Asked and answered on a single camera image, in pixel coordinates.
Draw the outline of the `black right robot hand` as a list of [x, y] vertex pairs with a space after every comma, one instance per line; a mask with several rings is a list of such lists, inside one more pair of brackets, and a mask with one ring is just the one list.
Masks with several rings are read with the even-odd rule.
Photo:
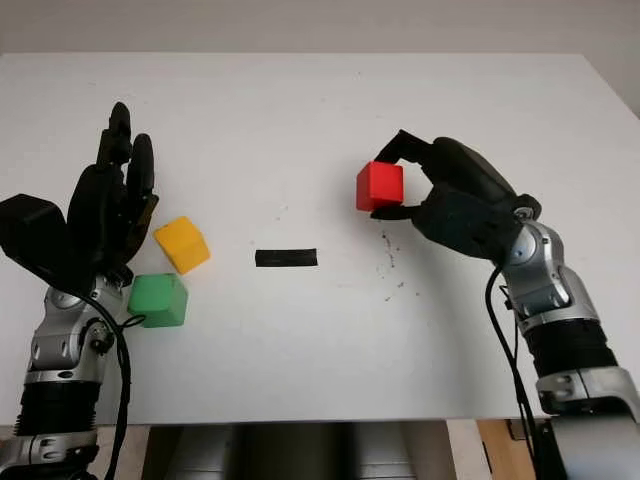
[[520, 196], [482, 155], [449, 137], [429, 143], [401, 130], [375, 160], [415, 163], [432, 188], [420, 204], [379, 207], [371, 213], [373, 219], [409, 220], [437, 244], [504, 263], [522, 229], [514, 215]]

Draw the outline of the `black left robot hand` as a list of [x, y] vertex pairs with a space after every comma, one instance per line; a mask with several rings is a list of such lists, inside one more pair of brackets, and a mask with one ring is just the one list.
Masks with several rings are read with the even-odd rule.
[[67, 213], [74, 247], [94, 274], [121, 287], [132, 283], [128, 263], [146, 238], [158, 201], [151, 138], [132, 135], [129, 109], [117, 102]]

